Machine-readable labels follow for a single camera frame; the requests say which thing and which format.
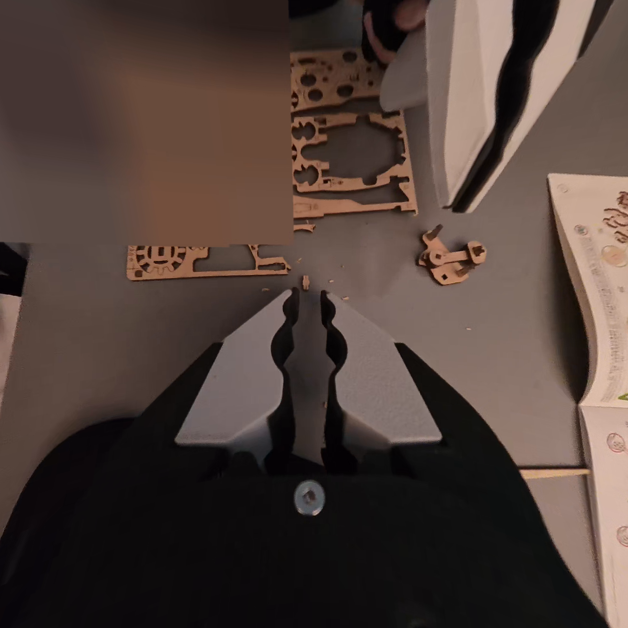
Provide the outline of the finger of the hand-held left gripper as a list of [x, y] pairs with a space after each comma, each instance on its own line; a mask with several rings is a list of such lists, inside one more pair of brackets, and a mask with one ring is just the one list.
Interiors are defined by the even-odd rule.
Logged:
[[429, 147], [440, 207], [470, 183], [496, 126], [497, 83], [513, 43], [513, 1], [430, 1]]
[[597, 30], [596, 1], [513, 3], [514, 38], [497, 83], [496, 126], [452, 212], [477, 208]]

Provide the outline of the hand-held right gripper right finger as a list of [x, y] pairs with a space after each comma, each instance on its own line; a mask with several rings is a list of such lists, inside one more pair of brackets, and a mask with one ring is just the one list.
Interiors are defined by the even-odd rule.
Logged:
[[320, 311], [334, 364], [321, 451], [326, 471], [349, 475], [371, 453], [440, 444], [442, 432], [392, 336], [329, 291], [321, 292]]

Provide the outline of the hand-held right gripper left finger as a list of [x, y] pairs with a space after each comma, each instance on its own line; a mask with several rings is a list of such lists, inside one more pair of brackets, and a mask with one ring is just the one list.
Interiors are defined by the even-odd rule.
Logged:
[[285, 470], [296, 433], [285, 364], [299, 308], [298, 289], [287, 289], [224, 339], [177, 445], [248, 452], [271, 474]]

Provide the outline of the small wooden model assembly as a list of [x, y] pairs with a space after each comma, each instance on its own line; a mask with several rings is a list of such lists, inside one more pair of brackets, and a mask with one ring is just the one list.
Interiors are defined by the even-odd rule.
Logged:
[[487, 249], [472, 240], [462, 250], [451, 252], [439, 238], [442, 229], [443, 225], [439, 224], [422, 235], [425, 249], [415, 263], [426, 268], [439, 285], [458, 285], [468, 279], [470, 271], [485, 262]]

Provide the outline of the wooden laser-cut parts sheet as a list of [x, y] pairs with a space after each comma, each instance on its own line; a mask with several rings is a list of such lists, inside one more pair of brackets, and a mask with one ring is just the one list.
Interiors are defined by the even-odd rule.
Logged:
[[[375, 176], [371, 183], [361, 177], [336, 177], [329, 174], [326, 161], [310, 160], [303, 155], [308, 146], [321, 146], [328, 141], [328, 132], [354, 127], [360, 117], [369, 125], [392, 132], [400, 149], [399, 162]], [[398, 210], [418, 211], [412, 177], [408, 135], [404, 114], [393, 113], [326, 113], [296, 116], [291, 123], [291, 157], [293, 161], [293, 229], [313, 232], [310, 221], [327, 216], [365, 214]], [[395, 184], [403, 195], [400, 201], [359, 202], [342, 194], [381, 190]], [[197, 271], [195, 263], [209, 258], [208, 247], [130, 246], [127, 251], [126, 278], [130, 281], [157, 281], [190, 278], [231, 278], [285, 276], [291, 266], [284, 257], [263, 257], [259, 245], [248, 245], [253, 267], [247, 270]]]

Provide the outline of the person's left hand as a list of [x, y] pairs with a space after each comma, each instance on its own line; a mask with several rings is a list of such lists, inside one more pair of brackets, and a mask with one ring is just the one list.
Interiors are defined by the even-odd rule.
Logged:
[[362, 53], [367, 61], [388, 66], [406, 36], [425, 25], [429, 1], [365, 1]]

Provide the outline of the wooden sheet with oval holes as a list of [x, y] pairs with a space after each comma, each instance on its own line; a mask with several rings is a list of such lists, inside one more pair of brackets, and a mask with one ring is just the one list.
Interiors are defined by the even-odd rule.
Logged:
[[360, 48], [290, 53], [291, 112], [378, 98], [384, 70]]

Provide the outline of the open instruction booklet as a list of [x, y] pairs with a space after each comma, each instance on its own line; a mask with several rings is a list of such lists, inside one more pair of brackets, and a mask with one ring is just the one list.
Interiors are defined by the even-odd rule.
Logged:
[[627, 178], [548, 175], [556, 229], [588, 342], [578, 404], [590, 469], [603, 609], [627, 626]]

